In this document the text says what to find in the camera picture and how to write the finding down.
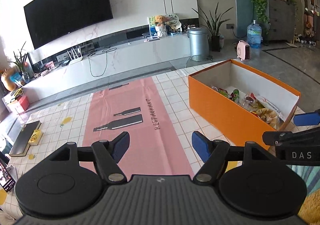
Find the pale green chips bag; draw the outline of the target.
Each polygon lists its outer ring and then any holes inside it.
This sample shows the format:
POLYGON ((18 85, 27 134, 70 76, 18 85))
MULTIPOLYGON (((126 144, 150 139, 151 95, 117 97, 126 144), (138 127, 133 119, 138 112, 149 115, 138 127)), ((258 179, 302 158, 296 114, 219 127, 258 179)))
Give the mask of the pale green chips bag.
POLYGON ((265 112, 261 117, 259 117, 266 124, 270 125, 272 128, 279 130, 285 121, 283 113, 274 104, 262 96, 255 96, 265 107, 265 112))

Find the white green stick-snack bag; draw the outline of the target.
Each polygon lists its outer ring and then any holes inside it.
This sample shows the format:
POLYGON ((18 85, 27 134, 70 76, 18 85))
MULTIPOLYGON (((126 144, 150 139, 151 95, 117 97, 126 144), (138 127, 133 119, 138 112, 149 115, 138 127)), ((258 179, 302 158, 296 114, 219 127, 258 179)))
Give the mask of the white green stick-snack bag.
POLYGON ((238 89, 234 89, 231 93, 230 99, 235 103, 242 105, 245 102, 246 94, 238 89))

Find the red yellow chips bag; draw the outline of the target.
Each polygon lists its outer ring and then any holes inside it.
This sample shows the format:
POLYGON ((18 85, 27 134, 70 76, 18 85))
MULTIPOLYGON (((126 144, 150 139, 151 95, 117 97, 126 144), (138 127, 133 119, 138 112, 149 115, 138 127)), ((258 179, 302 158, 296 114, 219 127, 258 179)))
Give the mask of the red yellow chips bag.
POLYGON ((262 103, 255 97, 253 93, 248 95, 245 98, 245 108, 250 113, 256 115, 257 117, 261 117, 265 112, 265 107, 262 103))

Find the red silver snack bag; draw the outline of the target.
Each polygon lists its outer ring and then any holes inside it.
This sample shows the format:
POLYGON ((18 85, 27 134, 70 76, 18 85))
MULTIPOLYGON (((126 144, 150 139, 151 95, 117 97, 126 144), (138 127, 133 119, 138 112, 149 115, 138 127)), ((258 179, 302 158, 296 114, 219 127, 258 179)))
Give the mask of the red silver snack bag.
POLYGON ((231 95, 227 92, 227 90, 224 90, 222 88, 217 88, 215 86, 212 86, 212 89, 228 99, 231 97, 231 95))

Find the pink restaurant table mat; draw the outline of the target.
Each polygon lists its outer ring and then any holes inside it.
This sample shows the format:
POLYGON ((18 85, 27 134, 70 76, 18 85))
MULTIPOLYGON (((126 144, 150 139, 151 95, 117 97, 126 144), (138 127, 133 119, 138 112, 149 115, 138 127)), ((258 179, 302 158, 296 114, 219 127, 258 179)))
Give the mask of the pink restaurant table mat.
POLYGON ((127 178, 194 175, 152 78, 93 94, 83 146, 112 141, 124 131, 130 135, 130 145, 118 165, 127 178))

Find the orange cardboard box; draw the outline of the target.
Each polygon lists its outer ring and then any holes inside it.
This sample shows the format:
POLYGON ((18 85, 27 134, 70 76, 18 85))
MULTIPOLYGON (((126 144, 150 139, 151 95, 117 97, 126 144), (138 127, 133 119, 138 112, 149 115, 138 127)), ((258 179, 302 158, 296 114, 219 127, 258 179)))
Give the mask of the orange cardboard box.
POLYGON ((278 79, 226 60, 188 77, 189 105, 235 145, 254 141, 265 149, 265 131, 283 131, 301 93, 278 79))

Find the black notebook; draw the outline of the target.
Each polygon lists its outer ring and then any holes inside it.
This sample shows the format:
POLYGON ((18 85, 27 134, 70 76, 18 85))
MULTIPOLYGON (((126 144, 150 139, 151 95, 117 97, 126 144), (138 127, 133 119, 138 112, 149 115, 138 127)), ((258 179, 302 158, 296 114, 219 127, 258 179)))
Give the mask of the black notebook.
POLYGON ((27 151, 30 147, 29 139, 31 138, 33 132, 40 127, 40 125, 41 122, 38 120, 35 122, 25 124, 22 127, 14 145, 12 146, 9 152, 10 157, 26 156, 27 151))

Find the pink space heater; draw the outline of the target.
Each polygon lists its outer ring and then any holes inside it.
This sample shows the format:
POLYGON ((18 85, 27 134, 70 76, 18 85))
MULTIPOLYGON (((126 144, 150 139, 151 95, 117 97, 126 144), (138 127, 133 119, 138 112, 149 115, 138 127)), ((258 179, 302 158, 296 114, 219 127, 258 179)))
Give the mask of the pink space heater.
POLYGON ((237 57, 241 61, 249 60, 251 57, 251 47, 244 40, 240 40, 238 42, 236 52, 237 52, 237 57))

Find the blue water jug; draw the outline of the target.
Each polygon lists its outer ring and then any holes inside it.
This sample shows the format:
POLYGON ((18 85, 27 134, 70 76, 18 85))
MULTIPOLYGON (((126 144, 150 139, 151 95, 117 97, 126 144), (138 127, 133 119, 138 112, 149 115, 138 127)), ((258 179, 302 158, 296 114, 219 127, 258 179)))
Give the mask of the blue water jug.
POLYGON ((252 48, 258 49, 261 47, 262 40, 262 28, 256 20, 253 20, 247 27, 247 42, 252 48))

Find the white wifi router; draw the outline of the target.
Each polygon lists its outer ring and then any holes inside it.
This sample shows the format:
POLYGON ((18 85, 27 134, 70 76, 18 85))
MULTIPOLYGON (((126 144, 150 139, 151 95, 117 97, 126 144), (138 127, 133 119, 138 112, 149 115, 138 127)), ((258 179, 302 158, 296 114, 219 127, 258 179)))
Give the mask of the white wifi router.
POLYGON ((75 64, 75 63, 83 60, 82 51, 81 51, 80 46, 71 47, 67 51, 67 53, 69 55, 69 59, 70 59, 69 64, 70 65, 75 64))

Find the white TV console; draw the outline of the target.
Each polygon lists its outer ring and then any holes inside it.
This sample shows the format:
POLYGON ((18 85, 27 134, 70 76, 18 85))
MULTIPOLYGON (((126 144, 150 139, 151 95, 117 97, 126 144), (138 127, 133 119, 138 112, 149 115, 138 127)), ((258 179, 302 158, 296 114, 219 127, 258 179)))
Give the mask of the white TV console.
POLYGON ((66 67, 53 70, 23 87, 30 103, 70 91, 92 81, 161 62, 181 59, 190 55, 186 34, 167 36, 152 42, 143 40, 116 46, 114 51, 97 52, 66 67))

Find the grey drawer cabinet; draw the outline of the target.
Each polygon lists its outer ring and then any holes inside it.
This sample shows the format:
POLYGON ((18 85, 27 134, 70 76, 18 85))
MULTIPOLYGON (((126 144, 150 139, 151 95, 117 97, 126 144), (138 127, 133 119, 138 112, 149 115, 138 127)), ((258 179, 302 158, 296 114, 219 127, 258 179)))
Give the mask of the grey drawer cabinet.
POLYGON ((290 41, 295 33, 295 6, 283 0, 268 0, 268 41, 290 41))

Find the potted long-leaf plant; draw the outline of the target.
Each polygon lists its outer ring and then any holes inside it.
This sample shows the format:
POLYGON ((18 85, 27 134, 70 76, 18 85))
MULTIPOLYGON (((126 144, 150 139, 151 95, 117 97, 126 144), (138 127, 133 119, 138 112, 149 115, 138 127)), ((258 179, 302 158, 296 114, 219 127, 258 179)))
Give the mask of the potted long-leaf plant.
POLYGON ((227 9, 222 13, 218 13, 219 3, 216 4, 214 14, 209 11, 209 16, 204 12, 204 10, 199 6, 198 10, 192 8, 192 10, 202 19, 204 20, 204 27, 206 27, 211 35, 210 43, 213 52, 220 52, 220 27, 229 21, 230 19, 223 19, 223 16, 228 13, 233 7, 227 9))

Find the teddy bear bouquet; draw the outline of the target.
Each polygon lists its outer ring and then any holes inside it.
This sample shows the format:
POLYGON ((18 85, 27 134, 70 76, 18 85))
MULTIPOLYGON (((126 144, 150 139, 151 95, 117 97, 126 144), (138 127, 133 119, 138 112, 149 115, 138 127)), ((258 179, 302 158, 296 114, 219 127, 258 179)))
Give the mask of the teddy bear bouquet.
POLYGON ((152 38, 182 33, 182 23, 177 14, 157 15, 148 17, 149 33, 152 38))

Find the black television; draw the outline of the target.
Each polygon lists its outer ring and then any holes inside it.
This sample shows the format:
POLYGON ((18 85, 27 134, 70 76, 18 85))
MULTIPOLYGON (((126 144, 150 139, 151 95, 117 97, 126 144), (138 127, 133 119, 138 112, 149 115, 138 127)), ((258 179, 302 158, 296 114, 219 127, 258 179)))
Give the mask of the black television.
POLYGON ((24 13, 35 49, 113 18, 110 0, 33 0, 24 13))

